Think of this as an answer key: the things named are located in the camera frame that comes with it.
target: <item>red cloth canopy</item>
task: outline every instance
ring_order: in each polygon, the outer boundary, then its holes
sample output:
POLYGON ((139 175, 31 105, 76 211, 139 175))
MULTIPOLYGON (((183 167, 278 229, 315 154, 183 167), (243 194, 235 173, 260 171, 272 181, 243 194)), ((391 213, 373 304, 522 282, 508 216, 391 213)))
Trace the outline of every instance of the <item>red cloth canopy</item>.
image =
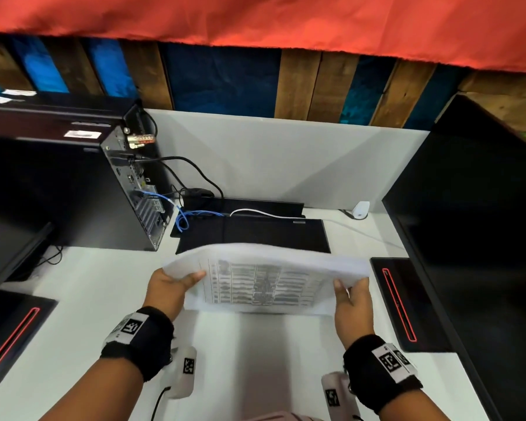
POLYGON ((0 0, 0 32, 347 51, 526 72, 526 0, 0 0))

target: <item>forearm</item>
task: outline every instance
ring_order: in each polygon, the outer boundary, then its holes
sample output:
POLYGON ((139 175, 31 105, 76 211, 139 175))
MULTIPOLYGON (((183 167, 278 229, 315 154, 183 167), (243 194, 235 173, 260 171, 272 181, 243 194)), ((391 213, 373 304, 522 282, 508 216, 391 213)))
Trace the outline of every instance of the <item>forearm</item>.
POLYGON ((399 395, 380 411, 381 421, 450 421, 421 390, 399 395))
POLYGON ((126 359, 99 359, 40 421, 126 421, 142 390, 126 359))

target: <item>hand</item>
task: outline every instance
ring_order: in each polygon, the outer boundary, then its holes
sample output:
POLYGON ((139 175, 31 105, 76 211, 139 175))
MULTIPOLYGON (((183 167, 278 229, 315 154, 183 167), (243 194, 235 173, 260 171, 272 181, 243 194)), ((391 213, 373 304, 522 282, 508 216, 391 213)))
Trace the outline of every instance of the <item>hand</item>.
POLYGON ((335 330, 346 350, 360 337, 374 334, 372 297, 368 290, 368 278, 355 283, 349 288, 349 293, 339 279, 333 282, 333 286, 337 299, 335 330))
POLYGON ((148 282, 144 306, 155 307, 163 311, 172 322, 183 309, 185 292, 206 276, 206 272, 190 273, 181 279, 165 274, 163 269, 155 270, 148 282))

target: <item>white desk surface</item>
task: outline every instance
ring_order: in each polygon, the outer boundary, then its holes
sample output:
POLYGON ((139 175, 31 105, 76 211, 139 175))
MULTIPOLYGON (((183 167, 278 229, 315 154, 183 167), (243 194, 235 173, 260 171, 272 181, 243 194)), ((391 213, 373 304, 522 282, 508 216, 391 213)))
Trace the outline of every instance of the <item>white desk surface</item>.
MULTIPOLYGON (((303 213, 401 246, 324 222, 333 254, 407 255, 386 214, 356 221, 334 210, 303 213)), ((37 420, 97 360, 106 335, 142 304, 152 271, 175 253, 178 239, 169 230, 156 253, 70 247, 60 264, 40 267, 38 277, 2 285, 59 303, 0 383, 0 421, 37 420)), ((370 277, 376 333, 397 343, 372 268, 370 277)), ((238 421, 276 410, 329 420, 320 380, 342 370, 343 355, 332 317, 184 311, 175 335, 175 345, 197 348, 195 389, 188 398, 163 400, 156 420, 238 421)), ((450 419, 488 420, 456 354, 406 356, 418 367, 425 392, 450 419)), ((160 375, 145 385, 132 420, 150 419, 159 391, 160 375)), ((366 421, 378 419, 359 407, 366 421)))

